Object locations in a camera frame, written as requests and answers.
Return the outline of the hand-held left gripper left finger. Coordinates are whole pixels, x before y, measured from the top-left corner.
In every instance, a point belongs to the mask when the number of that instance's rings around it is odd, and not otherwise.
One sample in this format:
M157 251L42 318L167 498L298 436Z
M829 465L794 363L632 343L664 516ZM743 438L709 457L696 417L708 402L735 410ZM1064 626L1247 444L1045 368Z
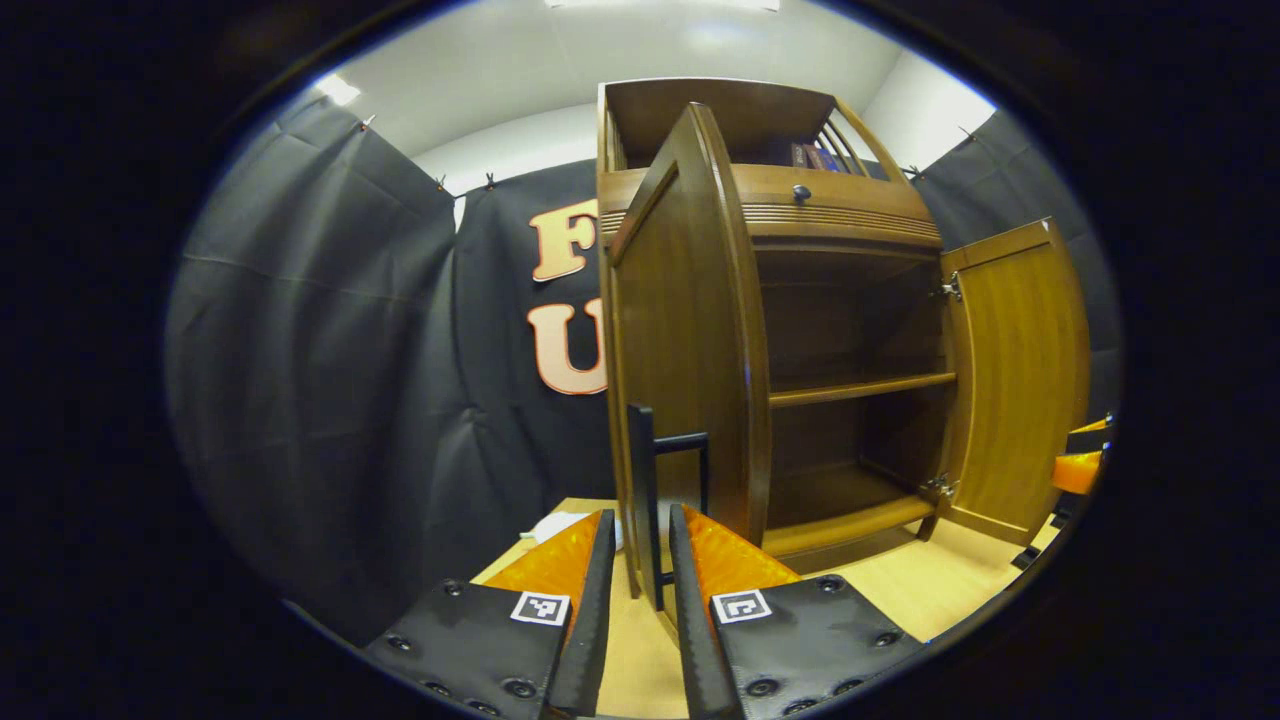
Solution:
M438 583L364 657L466 719L590 717L614 552L613 511L590 512L484 582Z

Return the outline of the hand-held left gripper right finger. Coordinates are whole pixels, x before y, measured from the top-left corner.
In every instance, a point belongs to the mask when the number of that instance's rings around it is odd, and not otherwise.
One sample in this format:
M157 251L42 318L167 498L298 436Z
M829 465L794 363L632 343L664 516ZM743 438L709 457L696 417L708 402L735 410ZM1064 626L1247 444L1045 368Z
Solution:
M694 719L817 719L925 647L846 578L803 578L685 503L669 510L668 541Z

